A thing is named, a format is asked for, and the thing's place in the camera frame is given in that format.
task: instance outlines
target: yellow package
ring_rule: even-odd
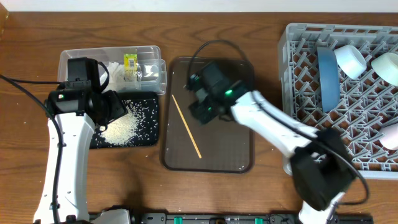
[[[137,81],[137,55],[136,54],[124,54],[124,71],[125,80],[127,82]]]

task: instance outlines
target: black tray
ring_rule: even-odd
[[[192,72],[201,69],[212,60],[214,59],[196,58]],[[201,125],[190,114],[188,107],[196,98],[193,93],[184,89],[189,61],[190,58],[187,57],[178,58],[171,67],[167,89],[166,123],[163,125],[167,137],[163,138],[160,160],[170,170],[236,174],[249,171],[254,161],[254,138],[249,128],[235,122],[221,121],[218,118],[213,119],[206,125]],[[242,74],[247,70],[247,66],[243,64],[242,60],[217,61],[219,66],[227,67],[231,73]],[[201,159],[187,133],[172,95],[177,100],[190,128],[202,156]]]
[[[151,146],[156,144],[159,139],[159,99],[157,94],[154,92],[118,94],[127,108],[133,109],[135,107],[137,110],[142,110],[140,112],[142,119],[138,123],[136,131],[130,135],[128,142],[116,145],[106,142],[105,138],[100,135],[99,128],[96,128],[90,142],[90,149]]]

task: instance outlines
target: white cup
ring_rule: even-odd
[[[366,70],[366,61],[359,50],[346,45],[335,50],[337,64],[347,76],[352,79],[358,78]]]
[[[384,53],[372,61],[372,68],[383,80],[398,86],[398,55]]]
[[[384,136],[380,138],[380,143],[384,147],[390,150],[398,149],[398,124],[393,124],[382,128],[380,133],[384,134]]]

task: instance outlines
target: gray dish rack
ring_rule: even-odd
[[[339,67],[340,102],[323,113],[317,47],[334,50],[347,44],[359,49],[368,67],[356,80]],[[367,179],[398,180],[398,151],[379,142],[379,130],[398,123],[398,88],[379,78],[370,64],[385,52],[397,51],[398,27],[289,24],[278,44],[284,112],[318,129],[337,129]],[[284,169],[291,174],[287,159]]]

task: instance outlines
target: wooden table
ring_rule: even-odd
[[[398,14],[12,12],[0,41],[0,68],[9,77],[56,80],[65,49],[128,45],[159,46],[169,66],[207,40],[229,39],[254,64],[256,87],[281,108],[277,43],[291,22],[398,26]],[[42,101],[55,88],[24,86]],[[47,118],[32,100],[3,81],[0,108],[0,222],[31,223],[44,185]],[[255,148],[256,165],[244,175],[169,171],[159,162],[159,146],[91,150],[89,211],[117,204],[174,213],[299,211],[302,201],[282,170],[281,153],[258,135]],[[376,223],[396,223],[397,182],[368,182],[367,204],[338,211],[371,213]],[[357,181],[345,200],[363,195]]]

